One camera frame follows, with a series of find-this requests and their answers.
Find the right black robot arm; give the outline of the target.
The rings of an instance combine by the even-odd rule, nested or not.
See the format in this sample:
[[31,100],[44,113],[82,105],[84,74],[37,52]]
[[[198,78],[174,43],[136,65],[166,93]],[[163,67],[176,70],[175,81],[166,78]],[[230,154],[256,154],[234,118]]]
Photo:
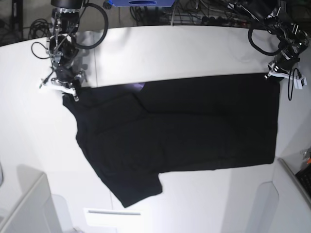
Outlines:
[[46,51],[51,60],[55,78],[46,78],[44,84],[51,83],[63,89],[74,89],[79,85],[81,72],[72,69],[79,49],[73,44],[80,24],[80,10],[84,0],[52,0],[53,6],[50,35],[47,37]]

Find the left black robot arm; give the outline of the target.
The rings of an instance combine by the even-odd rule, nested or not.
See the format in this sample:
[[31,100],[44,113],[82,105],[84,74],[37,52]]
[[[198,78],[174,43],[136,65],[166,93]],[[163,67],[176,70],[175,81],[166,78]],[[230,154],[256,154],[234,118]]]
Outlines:
[[[235,0],[234,9],[248,16],[252,21],[248,30],[248,41],[258,52],[273,56],[268,64],[269,72],[265,78],[289,78],[294,74],[294,66],[300,61],[300,54],[310,45],[309,35],[299,25],[279,16],[281,6],[277,0]],[[257,46],[252,38],[255,28],[262,27],[278,40],[278,49],[267,52]]]

